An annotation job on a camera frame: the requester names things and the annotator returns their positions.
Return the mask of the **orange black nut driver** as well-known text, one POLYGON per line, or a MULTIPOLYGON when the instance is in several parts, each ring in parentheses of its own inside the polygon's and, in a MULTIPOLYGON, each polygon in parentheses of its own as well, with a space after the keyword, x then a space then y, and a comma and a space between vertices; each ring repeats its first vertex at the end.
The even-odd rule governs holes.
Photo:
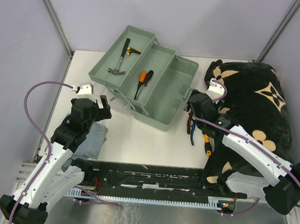
POLYGON ((143 83, 142 83, 142 87, 140 87, 138 93, 137 93, 137 97, 136 99, 139 98, 140 94, 142 93, 142 91, 144 90, 144 88, 147 86, 148 82, 151 80, 151 78, 153 77, 153 74, 154 74, 154 71, 153 70, 150 70, 147 74, 146 74, 146 77, 145 79, 143 80, 143 83))

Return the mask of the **black handled claw hammer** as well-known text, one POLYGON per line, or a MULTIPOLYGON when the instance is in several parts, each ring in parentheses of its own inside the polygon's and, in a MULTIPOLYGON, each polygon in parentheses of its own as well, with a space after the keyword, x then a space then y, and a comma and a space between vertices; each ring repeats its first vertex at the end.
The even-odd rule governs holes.
POLYGON ((120 67, 122 65, 122 62, 123 62, 123 59, 125 57, 125 54, 126 54, 126 51, 127 51, 127 48, 129 46, 129 44, 130 44, 130 38, 126 38, 126 41, 125 41, 124 46, 123 46, 123 49, 121 51, 121 56, 119 58, 117 67, 115 69, 108 68, 108 72, 109 73, 112 73, 113 75, 119 75, 119 76, 125 74, 125 71, 120 71, 120 67))

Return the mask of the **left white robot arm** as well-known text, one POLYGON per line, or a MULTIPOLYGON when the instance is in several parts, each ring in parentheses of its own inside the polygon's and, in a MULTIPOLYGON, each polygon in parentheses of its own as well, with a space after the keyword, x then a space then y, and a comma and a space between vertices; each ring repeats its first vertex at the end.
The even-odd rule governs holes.
POLYGON ((24 183, 12 195, 0 198, 0 209, 9 224, 44 224, 56 203, 79 183, 93 181, 94 173, 80 158, 66 174, 56 177, 62 165, 86 140, 92 125, 111 119, 107 97, 101 95, 102 106, 90 98, 71 100, 66 115, 51 137, 50 147, 24 183))

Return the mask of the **green plastic tool box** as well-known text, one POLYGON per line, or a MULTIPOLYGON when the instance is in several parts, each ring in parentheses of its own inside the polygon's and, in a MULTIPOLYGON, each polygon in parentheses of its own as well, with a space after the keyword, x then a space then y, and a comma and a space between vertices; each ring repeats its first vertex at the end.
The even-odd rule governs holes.
POLYGON ((133 116, 167 131, 191 94, 197 62, 161 45, 155 33, 128 25, 89 71, 133 116))

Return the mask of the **orange handled screwdriver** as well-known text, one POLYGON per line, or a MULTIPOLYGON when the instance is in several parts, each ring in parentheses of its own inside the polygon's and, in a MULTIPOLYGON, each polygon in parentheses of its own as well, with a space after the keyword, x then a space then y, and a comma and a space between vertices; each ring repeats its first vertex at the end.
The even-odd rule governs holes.
POLYGON ((134 100, 137 98, 138 91, 139 91, 140 87, 143 85, 143 81, 146 78, 146 74, 147 73, 145 71, 141 72, 141 74, 140 74, 140 77, 139 77, 139 80, 138 80, 138 85, 137 85, 137 91, 136 91, 135 96, 133 98, 134 100))

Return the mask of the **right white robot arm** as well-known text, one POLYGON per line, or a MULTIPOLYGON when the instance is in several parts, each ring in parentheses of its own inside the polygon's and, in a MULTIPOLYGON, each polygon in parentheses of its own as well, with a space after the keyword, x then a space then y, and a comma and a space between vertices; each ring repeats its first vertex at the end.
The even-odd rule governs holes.
POLYGON ((221 196, 244 193, 264 199, 283 215, 300 207, 300 163, 293 165, 269 151, 240 124, 219 113, 207 94, 191 95, 188 105, 196 126, 215 142, 204 173, 217 177, 221 196))

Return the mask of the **small yellow screwdriver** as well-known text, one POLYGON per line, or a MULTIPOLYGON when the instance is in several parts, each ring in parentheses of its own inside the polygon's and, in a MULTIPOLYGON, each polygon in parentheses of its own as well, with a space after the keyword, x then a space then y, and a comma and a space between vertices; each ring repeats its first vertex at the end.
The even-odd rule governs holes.
POLYGON ((130 56, 133 53, 141 55, 142 52, 139 49, 134 49, 133 47, 128 47, 127 48, 127 56, 130 56))

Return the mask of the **yellow black screwdriver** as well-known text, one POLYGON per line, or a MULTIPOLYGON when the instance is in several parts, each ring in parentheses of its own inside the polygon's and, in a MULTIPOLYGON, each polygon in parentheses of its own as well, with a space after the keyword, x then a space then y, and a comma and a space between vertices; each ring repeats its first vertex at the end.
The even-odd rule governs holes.
POLYGON ((208 135, 204 135, 204 146, 206 156, 209 157, 212 154, 212 146, 210 144, 210 138, 208 135))

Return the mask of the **blue handled pliers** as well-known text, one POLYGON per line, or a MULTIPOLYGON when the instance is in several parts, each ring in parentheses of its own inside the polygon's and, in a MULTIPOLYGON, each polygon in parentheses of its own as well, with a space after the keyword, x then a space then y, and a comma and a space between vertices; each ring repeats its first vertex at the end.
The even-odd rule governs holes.
POLYGON ((195 145, 194 144, 194 132, 195 132, 195 127, 196 127, 196 122, 193 120, 191 122, 191 127, 190 127, 190 141, 191 141, 191 145, 195 145))

